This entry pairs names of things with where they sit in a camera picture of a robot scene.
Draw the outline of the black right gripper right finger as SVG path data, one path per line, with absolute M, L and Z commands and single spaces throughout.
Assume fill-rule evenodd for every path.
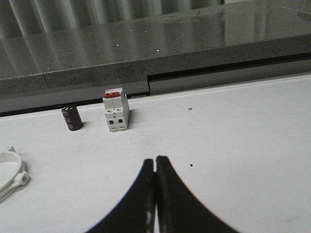
M 206 208 L 182 182 L 167 156 L 156 158 L 161 233 L 236 233 Z

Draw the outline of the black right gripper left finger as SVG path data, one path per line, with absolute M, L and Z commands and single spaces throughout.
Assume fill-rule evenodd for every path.
M 88 232 L 153 233 L 155 208 L 154 162 L 152 159 L 146 159 L 124 197 Z

